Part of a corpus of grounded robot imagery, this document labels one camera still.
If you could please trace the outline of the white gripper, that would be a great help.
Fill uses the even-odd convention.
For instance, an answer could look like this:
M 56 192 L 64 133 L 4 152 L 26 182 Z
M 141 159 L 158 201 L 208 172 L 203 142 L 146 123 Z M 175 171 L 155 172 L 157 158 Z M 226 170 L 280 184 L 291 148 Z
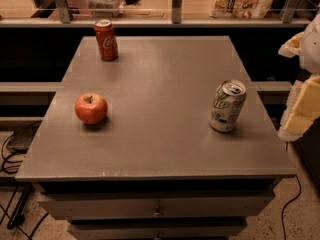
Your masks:
M 292 58 L 299 55 L 300 67 L 313 74 L 320 73 L 320 14 L 300 32 L 286 41 L 278 54 Z M 301 138 L 320 117 L 320 75 L 312 75 L 304 82 L 296 80 L 280 120 L 278 136 L 286 142 Z

